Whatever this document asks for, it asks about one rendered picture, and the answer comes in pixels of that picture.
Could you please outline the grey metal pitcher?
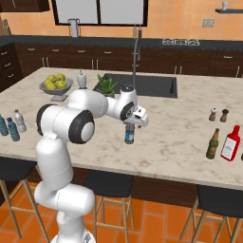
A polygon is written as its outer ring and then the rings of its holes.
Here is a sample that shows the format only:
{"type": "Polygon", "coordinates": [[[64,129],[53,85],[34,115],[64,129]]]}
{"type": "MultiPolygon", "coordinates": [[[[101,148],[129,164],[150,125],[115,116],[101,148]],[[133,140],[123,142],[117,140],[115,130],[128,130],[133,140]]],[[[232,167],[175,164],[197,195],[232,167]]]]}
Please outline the grey metal pitcher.
{"type": "Polygon", "coordinates": [[[80,36],[79,24],[80,20],[77,18],[71,18],[67,20],[69,35],[73,38],[78,38],[80,36]]]}

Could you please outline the brown shaker with white cap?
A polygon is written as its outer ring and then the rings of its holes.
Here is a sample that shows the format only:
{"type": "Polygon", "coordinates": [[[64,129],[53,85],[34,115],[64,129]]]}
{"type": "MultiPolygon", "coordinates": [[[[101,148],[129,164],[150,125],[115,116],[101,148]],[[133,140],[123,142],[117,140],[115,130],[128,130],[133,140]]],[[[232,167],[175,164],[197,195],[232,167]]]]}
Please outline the brown shaker with white cap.
{"type": "Polygon", "coordinates": [[[210,122],[214,122],[215,121],[215,114],[217,112],[217,109],[215,107],[211,108],[211,115],[209,117],[209,121],[210,122]]]}

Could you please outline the red glass bottle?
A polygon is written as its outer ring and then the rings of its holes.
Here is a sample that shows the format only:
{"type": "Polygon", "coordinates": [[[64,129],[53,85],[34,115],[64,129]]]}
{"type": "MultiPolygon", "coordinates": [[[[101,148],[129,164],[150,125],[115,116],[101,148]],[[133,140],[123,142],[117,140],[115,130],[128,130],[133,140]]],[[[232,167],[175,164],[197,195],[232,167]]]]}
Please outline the red glass bottle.
{"type": "Polygon", "coordinates": [[[228,134],[224,141],[220,156],[227,161],[233,161],[235,158],[239,143],[241,142],[239,130],[240,126],[236,125],[233,132],[228,134]]]}

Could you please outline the dark sink basin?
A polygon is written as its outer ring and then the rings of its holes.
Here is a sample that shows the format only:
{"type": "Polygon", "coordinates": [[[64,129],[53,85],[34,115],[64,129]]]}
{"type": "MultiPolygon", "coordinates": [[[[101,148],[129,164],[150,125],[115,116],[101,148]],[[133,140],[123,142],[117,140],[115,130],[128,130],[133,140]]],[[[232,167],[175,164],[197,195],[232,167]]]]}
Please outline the dark sink basin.
{"type": "MultiPolygon", "coordinates": [[[[117,84],[114,88],[116,94],[120,93],[120,89],[123,84],[133,83],[133,76],[128,74],[105,73],[103,77],[105,79],[112,79],[112,82],[117,84]]],[[[138,96],[175,99],[178,97],[176,77],[137,75],[135,89],[138,96]]]]}

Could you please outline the hob with grates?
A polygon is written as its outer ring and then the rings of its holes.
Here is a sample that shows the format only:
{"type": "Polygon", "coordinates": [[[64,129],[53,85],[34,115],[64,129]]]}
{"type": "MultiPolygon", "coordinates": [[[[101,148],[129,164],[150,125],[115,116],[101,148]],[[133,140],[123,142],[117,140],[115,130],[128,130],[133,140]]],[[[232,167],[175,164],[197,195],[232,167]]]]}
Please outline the hob with grates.
{"type": "Polygon", "coordinates": [[[200,42],[198,39],[163,38],[161,42],[165,46],[187,46],[187,47],[199,47],[200,46],[200,42]]]}

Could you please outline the dark bottle with blue label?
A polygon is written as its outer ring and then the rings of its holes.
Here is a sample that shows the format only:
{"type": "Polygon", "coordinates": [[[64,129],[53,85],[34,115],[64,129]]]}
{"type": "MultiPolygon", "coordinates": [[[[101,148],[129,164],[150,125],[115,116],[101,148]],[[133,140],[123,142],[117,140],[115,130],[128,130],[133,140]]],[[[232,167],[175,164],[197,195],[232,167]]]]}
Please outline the dark bottle with blue label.
{"type": "Polygon", "coordinates": [[[134,142],[135,124],[128,122],[125,126],[125,137],[124,141],[127,144],[132,144],[134,142]]]}

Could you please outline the grey wall outlet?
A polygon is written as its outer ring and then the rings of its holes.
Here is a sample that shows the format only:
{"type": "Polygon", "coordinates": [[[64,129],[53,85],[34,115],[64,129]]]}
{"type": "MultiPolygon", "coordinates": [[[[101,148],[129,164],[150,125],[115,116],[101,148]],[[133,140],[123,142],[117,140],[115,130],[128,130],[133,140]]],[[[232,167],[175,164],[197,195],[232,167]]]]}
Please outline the grey wall outlet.
{"type": "Polygon", "coordinates": [[[215,24],[215,19],[214,18],[208,18],[208,19],[204,19],[202,21],[202,26],[204,28],[212,28],[215,24]]]}

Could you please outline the green glass bottle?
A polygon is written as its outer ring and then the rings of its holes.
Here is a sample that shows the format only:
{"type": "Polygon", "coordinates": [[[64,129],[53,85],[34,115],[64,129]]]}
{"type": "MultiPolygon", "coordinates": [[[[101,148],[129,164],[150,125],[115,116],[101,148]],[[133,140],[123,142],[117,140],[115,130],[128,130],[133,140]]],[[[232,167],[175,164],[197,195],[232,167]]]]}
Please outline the green glass bottle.
{"type": "Polygon", "coordinates": [[[212,136],[212,138],[209,141],[209,146],[206,152],[206,158],[207,159],[214,159],[215,158],[215,152],[218,146],[218,133],[219,129],[217,128],[212,136]]]}

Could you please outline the dark wall shelf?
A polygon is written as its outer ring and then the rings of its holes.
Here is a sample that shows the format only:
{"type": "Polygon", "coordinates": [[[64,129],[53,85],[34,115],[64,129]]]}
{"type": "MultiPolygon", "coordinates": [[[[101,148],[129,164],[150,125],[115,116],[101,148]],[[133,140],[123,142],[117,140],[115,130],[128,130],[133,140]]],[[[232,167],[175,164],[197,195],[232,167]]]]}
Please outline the dark wall shelf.
{"type": "Polygon", "coordinates": [[[243,9],[215,9],[220,14],[243,14],[243,9]]]}

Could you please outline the green potted plant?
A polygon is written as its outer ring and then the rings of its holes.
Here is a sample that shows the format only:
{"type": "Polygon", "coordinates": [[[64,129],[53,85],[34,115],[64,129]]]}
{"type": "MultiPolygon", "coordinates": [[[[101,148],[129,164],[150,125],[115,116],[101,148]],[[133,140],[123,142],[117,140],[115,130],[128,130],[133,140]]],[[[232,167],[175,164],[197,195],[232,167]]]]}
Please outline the green potted plant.
{"type": "Polygon", "coordinates": [[[116,83],[112,83],[111,78],[103,78],[101,75],[98,75],[99,86],[97,90],[102,93],[105,97],[115,97],[115,86],[116,83]]]}

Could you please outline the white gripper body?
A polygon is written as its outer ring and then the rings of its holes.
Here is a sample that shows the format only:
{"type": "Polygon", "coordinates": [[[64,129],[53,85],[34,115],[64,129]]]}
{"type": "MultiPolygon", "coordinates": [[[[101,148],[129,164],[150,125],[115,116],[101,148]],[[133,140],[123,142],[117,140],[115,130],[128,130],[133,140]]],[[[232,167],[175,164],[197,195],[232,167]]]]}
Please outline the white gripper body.
{"type": "Polygon", "coordinates": [[[146,110],[139,106],[125,122],[134,123],[137,126],[147,126],[149,122],[146,110]]]}

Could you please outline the window with black frame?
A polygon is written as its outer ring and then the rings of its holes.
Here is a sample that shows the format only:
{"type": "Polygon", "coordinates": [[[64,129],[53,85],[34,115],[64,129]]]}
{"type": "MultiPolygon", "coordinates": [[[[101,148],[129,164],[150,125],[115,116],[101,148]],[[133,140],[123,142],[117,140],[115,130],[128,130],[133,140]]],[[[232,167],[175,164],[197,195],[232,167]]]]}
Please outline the window with black frame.
{"type": "Polygon", "coordinates": [[[56,25],[147,26],[148,0],[51,0],[56,25]]]}

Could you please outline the clear plastic bottle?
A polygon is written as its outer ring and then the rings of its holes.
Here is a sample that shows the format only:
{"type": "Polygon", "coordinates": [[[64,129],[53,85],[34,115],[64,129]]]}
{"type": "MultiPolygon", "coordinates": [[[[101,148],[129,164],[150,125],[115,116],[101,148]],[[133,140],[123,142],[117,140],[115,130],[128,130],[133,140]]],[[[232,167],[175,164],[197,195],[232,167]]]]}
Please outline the clear plastic bottle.
{"type": "Polygon", "coordinates": [[[25,125],[24,117],[19,112],[18,109],[14,110],[14,118],[15,118],[15,121],[16,121],[16,125],[17,125],[17,128],[18,128],[18,131],[21,132],[21,133],[26,132],[27,131],[27,127],[25,125]]]}

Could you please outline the dark wood wall cupboard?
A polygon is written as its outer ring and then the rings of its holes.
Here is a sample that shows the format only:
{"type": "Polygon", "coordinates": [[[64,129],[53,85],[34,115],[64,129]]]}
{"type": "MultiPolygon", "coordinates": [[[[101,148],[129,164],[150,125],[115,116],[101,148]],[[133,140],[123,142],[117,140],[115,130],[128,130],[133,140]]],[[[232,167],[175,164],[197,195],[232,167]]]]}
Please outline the dark wood wall cupboard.
{"type": "Polygon", "coordinates": [[[48,0],[0,0],[2,12],[43,12],[49,11],[48,0]]]}

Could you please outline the grey fruit bowl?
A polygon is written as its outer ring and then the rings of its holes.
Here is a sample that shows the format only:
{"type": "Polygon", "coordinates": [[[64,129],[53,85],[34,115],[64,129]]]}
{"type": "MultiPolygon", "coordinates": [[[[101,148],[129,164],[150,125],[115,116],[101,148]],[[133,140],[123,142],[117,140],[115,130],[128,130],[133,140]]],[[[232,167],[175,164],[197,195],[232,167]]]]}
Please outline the grey fruit bowl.
{"type": "Polygon", "coordinates": [[[51,95],[52,96],[51,99],[54,102],[63,102],[67,98],[66,92],[73,85],[73,80],[70,78],[66,78],[65,82],[66,82],[66,87],[62,89],[46,89],[44,83],[40,83],[39,88],[43,90],[45,93],[47,93],[48,95],[51,95]]]}

